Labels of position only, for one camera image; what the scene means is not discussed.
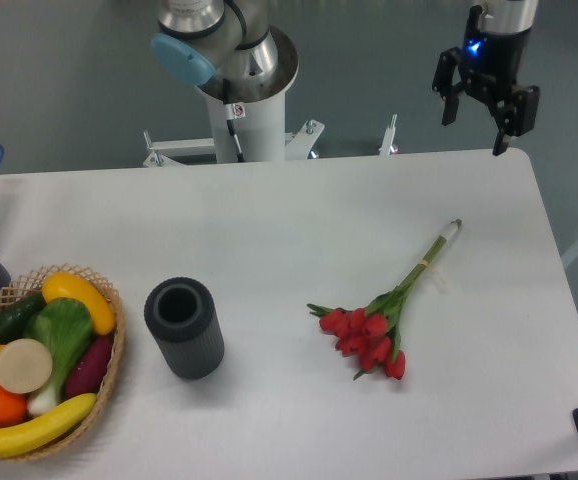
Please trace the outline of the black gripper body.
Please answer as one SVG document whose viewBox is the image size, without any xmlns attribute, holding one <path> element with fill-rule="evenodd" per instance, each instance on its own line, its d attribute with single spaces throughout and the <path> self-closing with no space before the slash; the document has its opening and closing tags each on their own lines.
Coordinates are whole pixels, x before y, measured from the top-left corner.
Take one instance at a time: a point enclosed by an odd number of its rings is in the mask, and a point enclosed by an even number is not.
<svg viewBox="0 0 578 480">
<path fill-rule="evenodd" d="M 492 106 L 507 102 L 533 27 L 531 5 L 473 5 L 461 48 L 465 93 Z"/>
</svg>

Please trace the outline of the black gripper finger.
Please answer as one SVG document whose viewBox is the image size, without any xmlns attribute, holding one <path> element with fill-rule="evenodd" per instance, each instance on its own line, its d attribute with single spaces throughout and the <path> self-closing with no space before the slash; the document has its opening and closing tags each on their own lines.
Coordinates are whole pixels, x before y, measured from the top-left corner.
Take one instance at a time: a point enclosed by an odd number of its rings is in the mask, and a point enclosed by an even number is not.
<svg viewBox="0 0 578 480">
<path fill-rule="evenodd" d="M 540 96 L 541 90 L 536 85 L 518 87 L 507 99 L 493 105 L 492 117 L 498 128 L 492 149 L 494 156 L 504 154 L 512 138 L 534 128 Z"/>
<path fill-rule="evenodd" d="M 432 90 L 438 93 L 443 101 L 441 124 L 448 126 L 456 120 L 459 108 L 459 95 L 463 91 L 462 82 L 454 82 L 454 74 L 461 62 L 461 50 L 458 47 L 445 50 L 439 56 Z"/>
</svg>

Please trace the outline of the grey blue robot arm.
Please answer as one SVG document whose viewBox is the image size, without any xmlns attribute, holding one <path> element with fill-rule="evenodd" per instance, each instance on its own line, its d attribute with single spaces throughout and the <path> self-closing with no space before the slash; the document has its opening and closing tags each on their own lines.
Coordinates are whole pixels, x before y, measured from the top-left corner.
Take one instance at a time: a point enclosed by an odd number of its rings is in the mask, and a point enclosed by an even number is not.
<svg viewBox="0 0 578 480">
<path fill-rule="evenodd" d="M 456 119 L 461 96 L 485 105 L 497 136 L 492 152 L 531 131 L 540 100 L 536 86 L 517 82 L 537 11 L 535 1 L 476 1 L 461 46 L 442 52 L 432 89 L 444 104 L 442 124 Z M 298 72 L 292 41 L 273 27 L 265 1 L 161 1 L 151 51 L 161 67 L 204 96 L 212 137 L 160 142 L 150 154 L 213 150 L 220 163 L 313 157 L 324 130 L 307 121 L 285 129 L 285 94 Z"/>
</svg>

